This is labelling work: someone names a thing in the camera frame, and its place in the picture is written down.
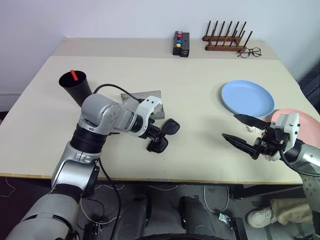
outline black sunglasses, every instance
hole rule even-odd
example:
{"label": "black sunglasses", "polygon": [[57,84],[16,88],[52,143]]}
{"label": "black sunglasses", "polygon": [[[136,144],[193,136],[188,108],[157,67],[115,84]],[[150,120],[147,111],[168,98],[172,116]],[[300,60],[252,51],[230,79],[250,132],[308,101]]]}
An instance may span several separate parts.
{"label": "black sunglasses", "polygon": [[169,144],[168,140],[165,138],[165,135],[174,135],[179,129],[179,123],[172,118],[168,119],[161,128],[161,135],[159,138],[157,138],[156,141],[150,141],[146,149],[149,152],[154,152],[157,154],[162,153]]}

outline black cable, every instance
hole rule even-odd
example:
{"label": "black cable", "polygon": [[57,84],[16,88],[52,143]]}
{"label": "black cable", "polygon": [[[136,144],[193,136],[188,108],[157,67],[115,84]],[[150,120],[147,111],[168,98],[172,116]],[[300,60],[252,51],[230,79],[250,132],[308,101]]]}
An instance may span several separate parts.
{"label": "black cable", "polygon": [[77,236],[77,240],[80,240],[80,234],[78,231],[75,231],[75,235]]}
{"label": "black cable", "polygon": [[310,172],[306,172],[306,171],[301,171],[298,168],[296,168],[295,166],[292,166],[289,163],[289,161],[287,160],[283,149],[279,149],[279,153],[280,153],[281,159],[285,163],[285,165],[287,165],[289,168],[291,168],[293,171],[297,172],[298,174],[302,174],[302,175],[306,175],[306,176],[310,176],[310,177],[320,177],[319,173],[310,173]]}
{"label": "black cable", "polygon": [[105,206],[103,205],[102,202],[98,201],[98,200],[95,200],[95,199],[90,199],[90,198],[84,198],[85,200],[89,200],[89,201],[93,201],[93,202],[96,202],[96,203],[99,203],[101,206],[102,206],[102,216],[101,216],[101,221],[105,215]]}
{"label": "black cable", "polygon": [[123,91],[124,93],[128,94],[128,95],[129,95],[131,98],[133,98],[134,100],[138,101],[139,103],[142,103],[142,101],[144,100],[144,99],[137,98],[137,97],[133,96],[130,92],[124,90],[122,87],[119,87],[119,86],[114,85],[114,84],[109,84],[109,83],[102,84],[102,85],[98,86],[98,87],[94,90],[93,94],[96,94],[96,93],[97,93],[101,88],[103,88],[103,87],[114,87],[114,88],[116,88],[116,89],[119,89],[119,90]]}
{"label": "black cable", "polygon": [[100,168],[102,170],[102,172],[104,173],[104,175],[106,176],[106,178],[108,179],[108,181],[110,182],[110,184],[112,185],[114,191],[115,191],[115,194],[116,196],[118,197],[118,213],[116,215],[116,219],[115,219],[115,222],[114,222],[114,225],[113,225],[113,229],[112,229],[112,233],[111,233],[111,236],[110,236],[110,240],[112,240],[114,238],[114,235],[115,235],[115,231],[116,231],[116,228],[117,228],[117,224],[118,224],[118,221],[119,221],[119,217],[120,217],[120,212],[121,212],[121,198],[120,198],[120,195],[119,195],[119,192],[114,184],[114,182],[111,180],[111,178],[108,176],[107,172],[105,171],[102,163],[101,163],[101,159],[99,157],[98,159],[99,161],[99,165],[100,165]]}
{"label": "black cable", "polygon": [[85,230],[83,227],[81,227],[81,226],[79,225],[79,223],[77,223],[76,225],[77,225],[77,226],[78,226],[78,228],[80,228],[82,231],[84,231],[84,230]]}

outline white sneaker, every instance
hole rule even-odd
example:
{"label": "white sneaker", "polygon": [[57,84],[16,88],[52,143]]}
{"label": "white sneaker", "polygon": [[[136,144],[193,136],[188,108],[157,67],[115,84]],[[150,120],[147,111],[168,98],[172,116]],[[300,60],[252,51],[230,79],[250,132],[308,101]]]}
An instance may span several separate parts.
{"label": "white sneaker", "polygon": [[251,211],[246,216],[247,223],[253,228],[264,228],[269,224],[274,224],[277,219],[271,206],[259,211]]}

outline pink plate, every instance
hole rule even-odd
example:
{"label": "pink plate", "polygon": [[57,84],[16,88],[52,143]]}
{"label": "pink plate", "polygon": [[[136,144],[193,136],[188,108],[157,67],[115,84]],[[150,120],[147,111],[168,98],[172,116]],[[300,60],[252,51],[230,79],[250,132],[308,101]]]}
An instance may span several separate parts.
{"label": "pink plate", "polygon": [[298,139],[306,144],[320,148],[320,122],[303,111],[295,109],[280,109],[272,115],[272,122],[276,122],[280,114],[299,113],[300,129]]}

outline red straw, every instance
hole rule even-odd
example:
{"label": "red straw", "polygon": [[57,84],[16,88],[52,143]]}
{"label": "red straw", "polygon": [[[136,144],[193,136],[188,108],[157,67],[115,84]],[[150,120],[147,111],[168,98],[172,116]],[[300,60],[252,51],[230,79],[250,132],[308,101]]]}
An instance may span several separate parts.
{"label": "red straw", "polygon": [[71,75],[72,75],[72,77],[73,77],[73,79],[75,80],[75,81],[78,81],[79,79],[78,79],[78,77],[77,77],[77,75],[76,75],[76,72],[75,72],[75,70],[70,70],[70,73],[71,73]]}

